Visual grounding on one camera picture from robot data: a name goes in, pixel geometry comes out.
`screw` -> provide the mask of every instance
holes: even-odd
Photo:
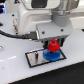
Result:
[[[3,50],[3,47],[2,46],[0,46],[0,51],[2,51]]]
[[[3,26],[3,23],[0,22],[0,26]]]
[[[44,31],[42,31],[42,34],[45,34],[45,32],[44,32]]]
[[[14,14],[12,14],[12,16],[15,16]]]
[[[61,29],[61,32],[63,32],[64,31],[64,29]]]

